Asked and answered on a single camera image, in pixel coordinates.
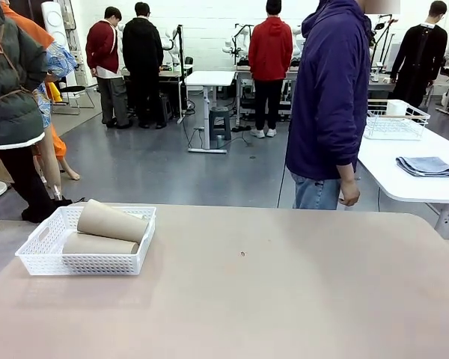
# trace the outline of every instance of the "dark green puffer jacket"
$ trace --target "dark green puffer jacket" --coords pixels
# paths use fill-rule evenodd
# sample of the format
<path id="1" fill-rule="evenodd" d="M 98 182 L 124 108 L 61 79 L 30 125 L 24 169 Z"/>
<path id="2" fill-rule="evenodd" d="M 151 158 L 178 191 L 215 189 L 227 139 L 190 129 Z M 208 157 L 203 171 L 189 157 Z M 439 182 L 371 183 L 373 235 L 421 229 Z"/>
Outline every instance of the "dark green puffer jacket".
<path id="1" fill-rule="evenodd" d="M 19 90 L 22 85 L 34 90 L 46 76 L 46 53 L 13 20 L 5 19 L 0 6 L 0 25 L 4 24 L 2 46 L 18 70 L 20 81 L 7 60 L 0 55 L 0 96 Z M 0 100 L 0 145 L 21 144 L 43 133 L 41 112 L 31 93 L 17 93 Z"/>

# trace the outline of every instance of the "person in purple jacket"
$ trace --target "person in purple jacket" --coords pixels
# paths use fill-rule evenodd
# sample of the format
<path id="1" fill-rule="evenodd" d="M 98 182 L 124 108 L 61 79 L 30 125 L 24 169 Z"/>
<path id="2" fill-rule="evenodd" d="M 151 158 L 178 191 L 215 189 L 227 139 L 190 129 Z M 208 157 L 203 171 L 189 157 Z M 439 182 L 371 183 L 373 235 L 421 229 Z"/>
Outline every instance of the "person in purple jacket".
<path id="1" fill-rule="evenodd" d="M 358 202 L 355 166 L 367 117 L 370 20 L 366 3 L 322 0 L 302 23 L 286 166 L 297 209 L 336 209 Z"/>

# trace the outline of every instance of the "black hair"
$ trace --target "black hair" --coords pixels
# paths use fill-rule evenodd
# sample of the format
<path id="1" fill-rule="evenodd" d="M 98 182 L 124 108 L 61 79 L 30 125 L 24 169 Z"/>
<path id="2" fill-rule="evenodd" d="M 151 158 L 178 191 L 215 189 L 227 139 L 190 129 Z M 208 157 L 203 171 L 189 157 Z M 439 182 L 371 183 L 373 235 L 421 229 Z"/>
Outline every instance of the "black hair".
<path id="1" fill-rule="evenodd" d="M 137 2 L 135 5 L 136 16 L 149 16 L 150 15 L 150 5 L 146 2 Z"/>
<path id="2" fill-rule="evenodd" d="M 120 21 L 122 20 L 121 12 L 116 7 L 107 7 L 105 10 L 105 19 L 109 19 L 112 16 L 116 17 Z"/>
<path id="3" fill-rule="evenodd" d="M 266 12 L 269 15 L 279 15 L 281 12 L 281 0 L 268 0 L 266 2 Z"/>
<path id="4" fill-rule="evenodd" d="M 444 15 L 448 11 L 448 6 L 443 1 L 435 1 L 431 4 L 429 9 L 429 16 L 437 17 L 439 15 Z"/>

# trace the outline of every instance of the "beige cylinder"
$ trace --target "beige cylinder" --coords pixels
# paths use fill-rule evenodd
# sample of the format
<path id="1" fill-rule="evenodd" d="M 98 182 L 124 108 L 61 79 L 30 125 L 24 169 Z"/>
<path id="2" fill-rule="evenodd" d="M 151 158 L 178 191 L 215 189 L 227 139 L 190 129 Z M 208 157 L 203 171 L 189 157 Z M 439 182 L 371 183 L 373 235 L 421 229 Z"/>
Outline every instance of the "beige cylinder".
<path id="1" fill-rule="evenodd" d="M 63 254 L 136 254 L 138 243 L 74 232 L 63 247 Z"/>
<path id="2" fill-rule="evenodd" d="M 95 200 L 87 202 L 78 221 L 79 232 L 136 243 L 141 243 L 147 226 L 148 220 Z"/>

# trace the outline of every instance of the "gray cloth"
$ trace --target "gray cloth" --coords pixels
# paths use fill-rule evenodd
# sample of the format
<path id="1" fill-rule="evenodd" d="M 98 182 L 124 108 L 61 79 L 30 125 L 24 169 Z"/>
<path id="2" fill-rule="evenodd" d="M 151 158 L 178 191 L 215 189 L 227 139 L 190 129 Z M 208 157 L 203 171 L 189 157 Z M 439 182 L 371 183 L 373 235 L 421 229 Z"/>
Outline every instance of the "gray cloth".
<path id="1" fill-rule="evenodd" d="M 397 157 L 396 163 L 414 177 L 449 177 L 449 165 L 439 157 Z"/>
<path id="2" fill-rule="evenodd" d="M 114 112 L 114 116 L 117 118 L 117 125 L 127 125 L 129 118 L 126 105 L 125 80 L 121 77 L 116 79 L 97 78 L 97 82 L 103 111 L 102 123 L 112 123 Z"/>
<path id="3" fill-rule="evenodd" d="M 4 52 L 20 75 L 19 80 L 0 55 L 0 96 L 19 90 L 20 85 L 34 90 L 46 76 L 45 50 L 13 20 L 5 19 L 1 6 L 0 25 L 4 25 Z M 42 133 L 42 116 L 30 93 L 17 93 L 0 100 L 0 145 L 21 144 Z"/>

